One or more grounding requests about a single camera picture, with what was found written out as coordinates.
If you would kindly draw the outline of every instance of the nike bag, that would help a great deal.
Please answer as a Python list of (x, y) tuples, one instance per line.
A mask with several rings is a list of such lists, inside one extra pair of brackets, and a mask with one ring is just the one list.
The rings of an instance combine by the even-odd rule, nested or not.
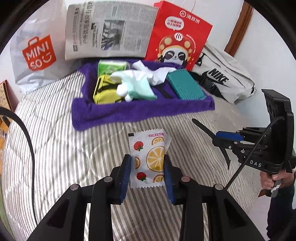
[[(222, 97), (229, 103), (237, 99), (245, 99), (256, 92), (250, 74), (235, 58), (224, 51), (217, 50), (206, 43), (192, 72), (201, 76), (202, 83), (211, 82), (217, 87)], [(210, 93), (215, 88), (205, 88)]]
[(74, 61), (65, 61), (66, 15), (64, 0), (49, 1), (11, 38), (15, 83), (23, 94), (59, 80), (78, 67)]
[(170, 2), (160, 1), (146, 60), (169, 62), (192, 70), (212, 25)]

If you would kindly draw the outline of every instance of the gray bag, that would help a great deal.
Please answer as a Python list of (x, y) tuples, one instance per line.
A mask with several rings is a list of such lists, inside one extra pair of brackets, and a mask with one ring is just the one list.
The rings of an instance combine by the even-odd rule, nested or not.
[(213, 82), (229, 103), (245, 99), (256, 92), (250, 74), (235, 58), (206, 43), (192, 72)]
[(11, 38), (13, 74), (23, 94), (61, 79), (79, 66), (79, 61), (65, 61), (66, 14), (64, 0), (49, 1)]

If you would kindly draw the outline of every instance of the green box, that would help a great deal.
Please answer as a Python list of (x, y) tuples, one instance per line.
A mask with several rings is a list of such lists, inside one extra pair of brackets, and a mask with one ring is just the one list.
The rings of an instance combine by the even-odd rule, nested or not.
[(102, 74), (112, 74), (115, 71), (126, 70), (126, 61), (100, 60), (98, 63), (98, 77)]

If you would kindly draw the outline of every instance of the bed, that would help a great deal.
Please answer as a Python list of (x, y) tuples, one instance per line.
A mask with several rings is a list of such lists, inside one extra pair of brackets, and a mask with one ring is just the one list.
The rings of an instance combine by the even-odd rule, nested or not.
[[(228, 152), (230, 169), (211, 139), (192, 122), (198, 119), (214, 133), (236, 131), (246, 119), (235, 106), (213, 96), (214, 111), (154, 117), (135, 123), (110, 123), (85, 131), (72, 126), (71, 103), (82, 97), (85, 76), (75, 72), (26, 96), (16, 114), (25, 123), (35, 152), (35, 208), (39, 222), (73, 183), (94, 184), (110, 174), (129, 153), (129, 132), (163, 128), (172, 137), (168, 155), (174, 166), (198, 183), (226, 185), (239, 166)], [(12, 122), (3, 157), (2, 189), (6, 214), (16, 240), (26, 240), (35, 228), (31, 204), (31, 156), (20, 127)], [(260, 191), (259, 173), (246, 166), (229, 192), (245, 212)], [(84, 239), (88, 240), (90, 205), (87, 208)], [(181, 206), (172, 206), (165, 187), (128, 188), (122, 205), (112, 206), (114, 240), (178, 240)], [(208, 240), (204, 209), (204, 235)]]

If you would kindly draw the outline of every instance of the purple towel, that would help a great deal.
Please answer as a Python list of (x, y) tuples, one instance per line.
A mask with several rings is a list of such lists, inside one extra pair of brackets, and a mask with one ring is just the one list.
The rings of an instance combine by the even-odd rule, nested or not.
[[(127, 61), (132, 64), (138, 59)], [(143, 63), (151, 70), (164, 66), (182, 68), (173, 63), (152, 61), (143, 61)], [(78, 69), (85, 75), (85, 83), (81, 88), (83, 98), (75, 98), (72, 103), (72, 124), (77, 131), (106, 123), (135, 122), (155, 116), (178, 115), (215, 109), (214, 100), (211, 96), (204, 100), (178, 99), (167, 80), (161, 85), (152, 86), (154, 94), (157, 95), (157, 100), (133, 100), (132, 102), (97, 105), (93, 101), (97, 69), (98, 62), (84, 64)]]

